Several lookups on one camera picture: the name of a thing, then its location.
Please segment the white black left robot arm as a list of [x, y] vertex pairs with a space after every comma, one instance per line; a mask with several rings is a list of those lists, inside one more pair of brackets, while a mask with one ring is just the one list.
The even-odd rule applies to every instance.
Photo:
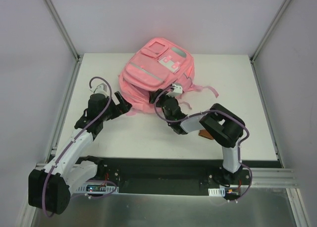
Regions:
[[132, 105], [120, 92], [115, 92], [119, 103], [105, 92], [95, 92], [88, 100], [88, 107], [76, 121], [68, 143], [41, 170], [34, 169], [28, 176], [28, 204], [53, 214], [62, 214], [72, 194], [91, 179], [101, 181], [106, 170], [102, 159], [86, 156], [78, 167], [75, 163], [91, 147], [102, 131], [104, 122], [130, 111]]

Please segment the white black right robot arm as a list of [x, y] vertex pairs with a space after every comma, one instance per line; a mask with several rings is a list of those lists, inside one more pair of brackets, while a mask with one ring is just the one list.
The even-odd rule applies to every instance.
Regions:
[[155, 113], [179, 135], [206, 131], [222, 147], [221, 171], [212, 175], [213, 180], [225, 187], [238, 182], [242, 170], [240, 146], [250, 136], [244, 121], [218, 103], [204, 112], [187, 115], [181, 111], [171, 91], [168, 87], [149, 93], [149, 103], [154, 106]]

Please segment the brown leather wallet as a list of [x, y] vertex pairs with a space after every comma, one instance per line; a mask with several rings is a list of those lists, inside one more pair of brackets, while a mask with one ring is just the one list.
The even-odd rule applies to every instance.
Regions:
[[209, 140], [214, 140], [214, 138], [204, 129], [204, 130], [200, 130], [198, 135], [200, 137], [203, 137], [203, 138], [206, 138], [206, 139], [209, 139]]

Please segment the pink student backpack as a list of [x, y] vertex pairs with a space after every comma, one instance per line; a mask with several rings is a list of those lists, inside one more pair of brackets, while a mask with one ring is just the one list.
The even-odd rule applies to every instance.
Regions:
[[162, 37], [153, 38], [140, 48], [118, 77], [122, 96], [132, 105], [132, 109], [149, 114], [155, 112], [154, 105], [150, 103], [150, 92], [166, 89], [172, 83], [182, 86], [178, 98], [186, 92], [200, 92], [203, 89], [211, 90], [215, 97], [219, 96], [213, 87], [194, 83], [193, 56]]

